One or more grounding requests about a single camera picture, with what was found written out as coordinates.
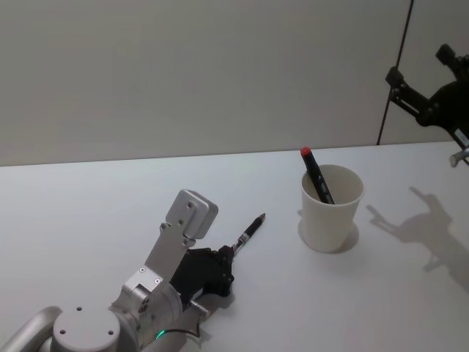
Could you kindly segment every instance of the black pen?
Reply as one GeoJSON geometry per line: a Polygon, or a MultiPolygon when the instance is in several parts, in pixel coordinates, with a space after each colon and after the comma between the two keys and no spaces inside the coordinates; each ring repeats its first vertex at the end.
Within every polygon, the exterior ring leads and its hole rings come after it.
{"type": "Polygon", "coordinates": [[[317,166],[316,160],[314,160],[313,153],[309,147],[301,148],[300,150],[303,161],[305,162],[306,169],[308,170],[309,178],[316,189],[317,195],[321,202],[334,204],[332,196],[330,195],[328,185],[326,185],[324,177],[322,176],[320,167],[317,166]]]}
{"type": "Polygon", "coordinates": [[[237,239],[236,243],[232,246],[234,255],[236,255],[240,248],[249,241],[249,238],[252,237],[252,235],[257,231],[257,229],[261,227],[264,220],[265,213],[256,217],[253,223],[249,225],[245,232],[243,232],[243,234],[237,239]]]}

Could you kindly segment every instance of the green indicator light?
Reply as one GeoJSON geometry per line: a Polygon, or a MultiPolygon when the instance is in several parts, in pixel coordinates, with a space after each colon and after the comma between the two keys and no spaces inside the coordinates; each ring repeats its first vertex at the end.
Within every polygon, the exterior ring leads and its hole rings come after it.
{"type": "Polygon", "coordinates": [[[155,340],[158,340],[164,334],[164,332],[164,330],[161,330],[160,333],[156,335],[155,340]]]}

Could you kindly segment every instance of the robotic arm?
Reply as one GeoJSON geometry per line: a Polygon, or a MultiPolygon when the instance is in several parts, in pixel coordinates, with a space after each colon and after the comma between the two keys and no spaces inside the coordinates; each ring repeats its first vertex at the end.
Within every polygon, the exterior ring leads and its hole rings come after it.
{"type": "Polygon", "coordinates": [[[391,101],[413,115],[422,126],[444,128],[462,148],[450,157],[456,167],[469,156],[469,55],[456,57],[449,45],[444,44],[436,57],[448,66],[456,81],[441,87],[430,99],[415,91],[404,81],[404,76],[392,67],[386,81],[391,86],[391,101]]]}
{"type": "MultiPolygon", "coordinates": [[[[196,296],[230,294],[232,261],[240,247],[190,249],[202,239],[218,207],[194,191],[182,190],[160,226],[145,263],[122,286],[108,308],[49,307],[37,313],[0,352],[136,352],[176,322],[188,307],[210,314],[196,296]]],[[[196,332],[171,330],[199,335],[196,332]]]]}

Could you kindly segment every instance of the paper cup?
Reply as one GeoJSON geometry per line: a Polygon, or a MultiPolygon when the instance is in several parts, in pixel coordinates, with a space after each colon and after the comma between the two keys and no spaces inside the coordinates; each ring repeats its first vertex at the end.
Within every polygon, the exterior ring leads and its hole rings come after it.
{"type": "Polygon", "coordinates": [[[320,201],[308,174],[301,180],[303,240],[315,251],[331,253],[340,248],[353,227],[353,216],[365,188],[352,170],[339,165],[320,166],[335,204],[320,201]]]}

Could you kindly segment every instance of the white table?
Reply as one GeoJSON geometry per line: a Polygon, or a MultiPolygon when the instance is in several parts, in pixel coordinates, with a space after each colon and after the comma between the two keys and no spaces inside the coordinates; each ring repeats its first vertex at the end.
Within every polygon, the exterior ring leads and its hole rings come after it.
{"type": "MultiPolygon", "coordinates": [[[[232,243],[267,214],[235,260],[233,298],[202,324],[203,351],[467,351],[469,167],[449,166],[457,150],[316,151],[366,186],[358,242],[341,254],[316,253],[298,236],[296,151],[0,168],[0,344],[45,306],[107,307],[189,188],[220,208],[198,246],[232,243]],[[436,196],[431,213],[410,187],[436,196]],[[396,226],[370,224],[368,205],[396,226]]],[[[199,351],[182,335],[158,343],[199,351]]]]}

